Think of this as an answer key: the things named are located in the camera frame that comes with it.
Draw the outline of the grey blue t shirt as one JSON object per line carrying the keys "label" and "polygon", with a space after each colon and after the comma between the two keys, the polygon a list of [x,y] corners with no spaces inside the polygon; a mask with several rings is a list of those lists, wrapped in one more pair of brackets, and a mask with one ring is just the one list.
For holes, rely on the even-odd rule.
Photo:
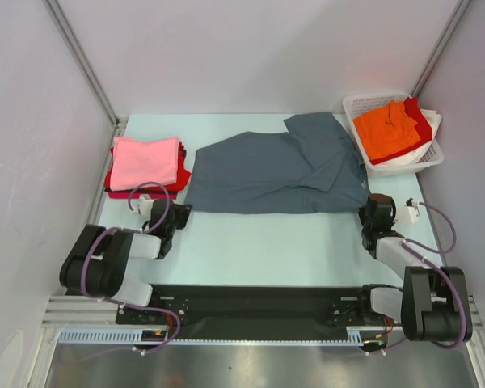
{"label": "grey blue t shirt", "polygon": [[199,212],[354,212],[370,194],[361,155],[331,112],[297,114],[282,133],[245,132],[198,149],[186,203]]}

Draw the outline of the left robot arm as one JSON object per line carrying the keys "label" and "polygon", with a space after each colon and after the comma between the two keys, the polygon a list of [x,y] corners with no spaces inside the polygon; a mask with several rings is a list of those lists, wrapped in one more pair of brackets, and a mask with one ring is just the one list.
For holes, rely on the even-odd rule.
{"label": "left robot arm", "polygon": [[133,305],[138,318],[153,323],[161,317],[162,303],[152,297],[149,283],[127,274],[128,263],[164,259],[175,232],[186,227],[192,206],[141,196],[136,210],[147,219],[140,230],[85,226],[61,266],[59,281],[75,293]]}

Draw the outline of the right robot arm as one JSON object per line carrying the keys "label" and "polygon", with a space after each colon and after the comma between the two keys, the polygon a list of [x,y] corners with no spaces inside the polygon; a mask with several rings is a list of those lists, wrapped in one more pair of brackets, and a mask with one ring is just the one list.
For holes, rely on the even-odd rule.
{"label": "right robot arm", "polygon": [[473,334],[465,274],[458,267],[439,266],[416,251],[413,246],[442,253],[396,232],[398,215],[393,198],[378,193],[359,209],[363,248],[403,285],[364,286],[365,299],[356,304],[357,316],[366,324],[385,317],[400,323],[410,341],[456,348]]}

